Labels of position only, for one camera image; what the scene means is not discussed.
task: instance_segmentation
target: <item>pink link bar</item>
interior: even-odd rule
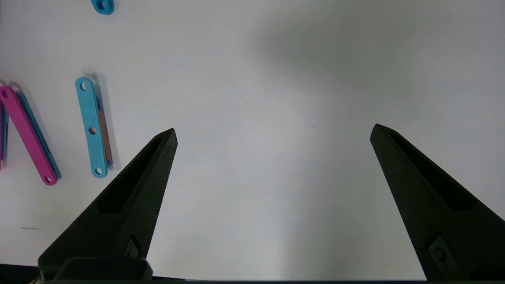
[[[9,114],[16,127],[21,140],[25,144],[30,157],[37,168],[42,181],[47,185],[56,184],[57,178],[49,160],[45,156],[44,150],[38,141],[35,131],[30,125],[30,121],[23,111],[16,92],[9,86],[0,87],[0,100],[4,104],[5,110]]]

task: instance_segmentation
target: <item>screw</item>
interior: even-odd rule
[[[435,255],[437,256],[438,261],[440,262],[445,262],[445,252],[441,248],[436,248],[435,249]]]

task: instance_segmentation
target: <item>white table surface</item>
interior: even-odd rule
[[[0,78],[61,169],[11,124],[0,263],[38,256],[157,133],[179,147],[149,255],[192,279],[423,279],[369,143],[399,131],[505,216],[501,1],[1,0]],[[74,81],[100,79],[115,167],[94,178]]]

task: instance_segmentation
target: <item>blue plastic part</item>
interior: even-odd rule
[[[44,150],[45,156],[49,160],[49,163],[51,165],[51,168],[53,169],[53,172],[55,172],[55,176],[57,179],[62,178],[62,174],[60,172],[60,169],[56,165],[56,161],[51,154],[51,151],[49,151],[49,148],[47,147],[47,143],[45,142],[44,136],[42,135],[42,131],[40,131],[40,127],[37,124],[37,120],[35,119],[35,116],[33,115],[33,111],[31,110],[30,105],[28,104],[28,100],[26,100],[26,97],[23,93],[21,92],[16,92],[16,95],[18,96],[19,102],[21,103],[21,107],[23,108],[23,111],[26,114],[26,117],[28,117],[28,120],[30,121],[30,125],[35,131],[35,135],[37,136],[38,142],[42,146],[42,149]]]
[[[110,15],[114,12],[113,0],[91,0],[95,10],[102,15]]]
[[[0,133],[0,160],[5,161],[7,159],[7,133],[9,129],[9,116],[5,111],[3,104],[0,104],[0,123],[2,132]]]
[[[108,165],[93,82],[85,77],[77,78],[75,80],[75,89],[77,90],[77,99],[79,100],[84,132],[88,143],[91,173],[97,178],[104,178],[107,176]]]

